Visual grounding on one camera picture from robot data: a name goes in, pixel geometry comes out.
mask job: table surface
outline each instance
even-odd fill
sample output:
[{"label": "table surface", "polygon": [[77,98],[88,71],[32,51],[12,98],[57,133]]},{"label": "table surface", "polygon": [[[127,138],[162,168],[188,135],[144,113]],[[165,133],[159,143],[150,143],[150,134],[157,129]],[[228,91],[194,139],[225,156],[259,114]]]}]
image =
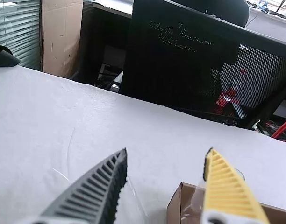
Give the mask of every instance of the table surface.
[{"label": "table surface", "polygon": [[215,147],[256,198],[286,209],[286,143],[89,85],[0,68],[0,223],[40,214],[123,147],[149,222],[163,224],[180,182],[197,184]]}]

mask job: chair backrest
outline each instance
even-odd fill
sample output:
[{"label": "chair backrest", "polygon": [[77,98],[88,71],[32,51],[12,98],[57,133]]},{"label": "chair backrest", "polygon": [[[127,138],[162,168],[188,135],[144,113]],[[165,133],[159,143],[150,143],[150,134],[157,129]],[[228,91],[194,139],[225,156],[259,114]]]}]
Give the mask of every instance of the chair backrest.
[{"label": "chair backrest", "polygon": [[286,43],[170,0],[134,1],[121,94],[250,127],[284,87]]}]

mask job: cable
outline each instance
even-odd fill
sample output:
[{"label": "cable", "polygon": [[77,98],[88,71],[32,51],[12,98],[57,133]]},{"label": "cable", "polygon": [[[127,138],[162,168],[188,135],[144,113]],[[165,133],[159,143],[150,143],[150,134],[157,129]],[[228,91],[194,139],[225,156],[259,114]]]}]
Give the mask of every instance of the cable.
[{"label": "cable", "polygon": [[256,14],[256,16],[255,16],[252,20],[250,20],[250,21],[247,23],[247,25],[245,26],[245,28],[247,28],[247,27],[249,26],[249,24],[250,24],[253,20],[255,20],[255,19],[257,18],[258,14],[259,14],[260,12],[261,12],[261,10],[259,10],[258,13]]}]

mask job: clear plastic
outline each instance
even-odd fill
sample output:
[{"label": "clear plastic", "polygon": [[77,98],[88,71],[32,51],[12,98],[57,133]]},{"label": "clear plastic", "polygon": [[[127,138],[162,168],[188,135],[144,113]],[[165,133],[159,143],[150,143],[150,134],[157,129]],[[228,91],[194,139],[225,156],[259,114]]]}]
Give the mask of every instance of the clear plastic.
[{"label": "clear plastic", "polygon": [[188,205],[181,211],[181,224],[199,224],[203,209],[203,199],[205,194],[205,182],[202,180],[196,187]]}]

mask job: brown cardboard box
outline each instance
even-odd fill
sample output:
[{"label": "brown cardboard box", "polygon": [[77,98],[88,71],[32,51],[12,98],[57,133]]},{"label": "brown cardboard box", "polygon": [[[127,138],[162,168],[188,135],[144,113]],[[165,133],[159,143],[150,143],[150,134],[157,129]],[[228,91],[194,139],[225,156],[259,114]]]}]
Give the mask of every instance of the brown cardboard box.
[{"label": "brown cardboard box", "polygon": [[[167,207],[167,224],[180,224],[180,211],[191,199],[196,186],[180,183]],[[286,224],[286,210],[261,204],[271,224]]]},{"label": "brown cardboard box", "polygon": [[43,71],[70,77],[79,49],[83,0],[42,0]]}]

